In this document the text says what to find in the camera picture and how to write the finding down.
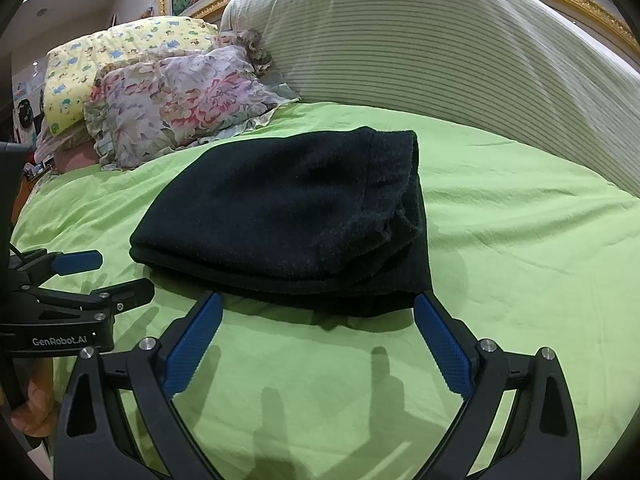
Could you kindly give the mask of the person's left hand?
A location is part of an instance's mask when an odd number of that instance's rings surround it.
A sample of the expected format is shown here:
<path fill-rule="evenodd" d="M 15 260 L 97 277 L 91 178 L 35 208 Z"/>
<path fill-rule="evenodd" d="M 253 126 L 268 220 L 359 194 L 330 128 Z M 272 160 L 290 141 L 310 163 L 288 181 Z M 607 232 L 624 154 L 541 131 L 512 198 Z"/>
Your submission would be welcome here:
<path fill-rule="evenodd" d="M 12 412 L 12 424 L 29 437 L 52 434 L 58 414 L 50 358 L 28 359 L 16 364 L 26 388 L 26 402 Z"/>

